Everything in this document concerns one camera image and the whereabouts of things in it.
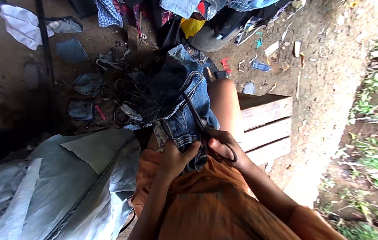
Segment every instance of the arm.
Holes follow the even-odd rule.
[[[216,151],[219,155],[225,158],[232,159],[233,154],[230,149],[222,144],[227,143],[235,151],[238,161],[235,163],[225,161],[228,165],[236,168],[245,179],[252,192],[256,195],[257,199],[268,210],[276,215],[285,224],[288,224],[293,210],[298,204],[285,194],[258,166],[256,166],[244,153],[232,135],[226,131],[211,130],[210,134],[213,136],[209,140],[209,147]]]
[[[149,190],[148,200],[128,237],[129,240],[156,239],[159,232],[160,215],[164,209],[171,181],[198,153],[200,142],[193,142],[186,152],[180,152],[172,140],[167,140],[155,178]]]

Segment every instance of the red fabric scrap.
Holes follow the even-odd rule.
[[[106,116],[103,114],[103,112],[100,110],[100,107],[97,104],[96,104],[95,108],[99,112],[101,118],[103,118],[103,120],[106,120]]]
[[[223,69],[224,69],[228,74],[230,74],[230,73],[232,73],[232,70],[229,69],[229,64],[227,63],[228,59],[229,59],[229,57],[226,57],[226,58],[220,60],[220,62],[221,62],[221,65],[222,65]]]

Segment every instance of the scissor blade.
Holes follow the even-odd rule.
[[[190,101],[190,99],[188,98],[188,96],[186,95],[186,93],[183,93],[182,95],[183,95],[183,98],[185,99],[185,101],[186,101],[186,103],[187,103],[187,105],[189,107],[190,112],[192,113],[192,117],[195,120],[195,123],[197,124],[197,126],[201,130],[203,130],[204,126],[202,124],[201,118],[198,115],[198,112],[196,111],[195,107],[193,107],[192,102]]]

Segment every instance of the hand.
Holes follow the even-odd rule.
[[[173,181],[185,168],[186,164],[197,155],[201,142],[192,142],[186,152],[180,152],[173,140],[167,139],[158,166],[157,176],[169,183]]]
[[[229,166],[236,168],[239,172],[248,170],[252,166],[253,162],[247,157],[230,133],[216,129],[210,129],[209,133],[212,138],[208,141],[208,146],[218,153],[219,156],[223,156],[223,158],[216,159],[217,161],[220,162],[223,160]],[[233,159],[233,153],[225,144],[228,144],[235,151],[238,157],[236,162],[227,160]]]

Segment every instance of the knee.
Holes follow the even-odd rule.
[[[235,83],[226,78],[217,79],[213,82],[211,82],[211,88],[219,88],[221,90],[225,91],[236,91]]]

